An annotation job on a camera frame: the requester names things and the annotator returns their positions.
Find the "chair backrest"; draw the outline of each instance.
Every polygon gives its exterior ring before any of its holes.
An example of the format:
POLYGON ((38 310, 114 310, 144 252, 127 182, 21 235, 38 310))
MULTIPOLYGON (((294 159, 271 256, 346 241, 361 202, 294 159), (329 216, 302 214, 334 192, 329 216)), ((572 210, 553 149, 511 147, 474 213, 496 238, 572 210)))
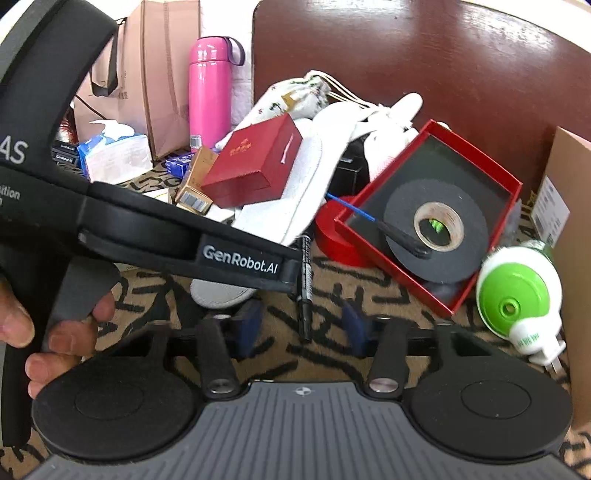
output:
POLYGON ((263 0, 254 92, 322 70, 364 100, 418 92, 433 118, 537 191, 554 132, 591 140, 591 54, 532 23, 457 0, 263 0))

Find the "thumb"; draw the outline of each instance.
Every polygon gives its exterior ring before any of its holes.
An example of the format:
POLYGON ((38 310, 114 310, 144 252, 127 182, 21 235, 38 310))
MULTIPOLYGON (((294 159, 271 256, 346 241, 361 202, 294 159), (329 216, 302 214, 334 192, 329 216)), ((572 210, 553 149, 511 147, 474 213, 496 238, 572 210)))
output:
POLYGON ((16 348, 27 346, 35 336, 31 317, 0 277, 0 341, 16 348))

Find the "gray ribbed plate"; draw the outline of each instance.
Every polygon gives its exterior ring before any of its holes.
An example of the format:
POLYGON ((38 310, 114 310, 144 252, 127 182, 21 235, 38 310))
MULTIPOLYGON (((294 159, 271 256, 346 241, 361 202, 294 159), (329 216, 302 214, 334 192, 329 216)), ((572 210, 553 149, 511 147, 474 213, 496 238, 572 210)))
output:
POLYGON ((257 382, 209 404, 195 427, 159 455, 116 466, 52 456, 28 480, 575 480, 554 456, 481 465, 439 451, 395 403, 352 383, 257 382))

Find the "blue box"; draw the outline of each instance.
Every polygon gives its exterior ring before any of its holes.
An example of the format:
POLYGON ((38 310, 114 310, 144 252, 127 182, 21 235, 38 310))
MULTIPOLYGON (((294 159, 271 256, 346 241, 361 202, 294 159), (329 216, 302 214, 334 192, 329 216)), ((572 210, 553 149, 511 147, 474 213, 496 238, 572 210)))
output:
POLYGON ((179 157, 168 158, 164 162, 164 164, 166 165, 166 171, 170 173, 173 177, 182 179, 187 173, 189 167, 191 166, 192 158, 192 153, 187 153, 186 155, 181 155, 179 157))

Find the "white string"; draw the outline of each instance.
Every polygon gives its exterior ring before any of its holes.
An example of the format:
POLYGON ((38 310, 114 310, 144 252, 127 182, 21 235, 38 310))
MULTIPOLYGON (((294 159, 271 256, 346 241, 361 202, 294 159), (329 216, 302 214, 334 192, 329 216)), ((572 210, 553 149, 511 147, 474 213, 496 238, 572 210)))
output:
POLYGON ((328 96, 331 96, 332 98, 335 98, 335 99, 340 100, 342 102, 343 101, 355 102, 355 103, 358 103, 358 104, 365 106, 365 107, 376 107, 376 105, 374 103, 366 102, 365 100, 359 98, 357 95, 355 95, 353 92, 351 92, 351 90, 349 90, 347 87, 342 85, 337 79, 335 79, 334 77, 332 77, 328 73, 320 72, 319 70, 311 70, 308 73, 308 75, 309 76, 318 76, 318 77, 323 78, 326 82, 330 83, 333 88, 338 90, 344 96, 344 97, 341 97, 341 96, 339 96, 338 93, 329 92, 328 96))

